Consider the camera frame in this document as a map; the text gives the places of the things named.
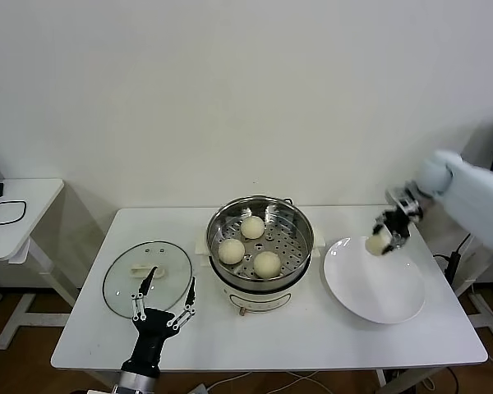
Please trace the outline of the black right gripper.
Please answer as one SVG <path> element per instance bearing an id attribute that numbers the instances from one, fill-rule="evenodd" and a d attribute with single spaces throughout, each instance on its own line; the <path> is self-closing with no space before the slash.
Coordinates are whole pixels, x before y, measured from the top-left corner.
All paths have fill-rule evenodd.
<path id="1" fill-rule="evenodd" d="M 386 243 L 382 254 L 386 255 L 403 248 L 410 237 L 408 226 L 410 217 L 402 209 L 385 210 L 377 219 L 373 226 L 372 235 L 376 236 L 384 229 L 387 229 L 391 239 Z"/>

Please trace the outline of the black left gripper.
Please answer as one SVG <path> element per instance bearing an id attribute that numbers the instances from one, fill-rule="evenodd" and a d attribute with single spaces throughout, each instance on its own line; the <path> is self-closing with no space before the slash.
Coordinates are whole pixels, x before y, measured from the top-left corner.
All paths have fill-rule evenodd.
<path id="1" fill-rule="evenodd" d="M 182 312 L 175 317 L 173 313 L 158 309 L 146 309 L 145 297 L 151 287 L 157 266 L 152 267 L 141 282 L 138 292 L 131 294 L 132 320 L 138 331 L 138 338 L 131 357 L 121 367 L 121 371 L 134 374 L 160 374 L 159 362 L 164 343 L 177 335 L 195 314 L 196 278 L 192 277 Z"/>

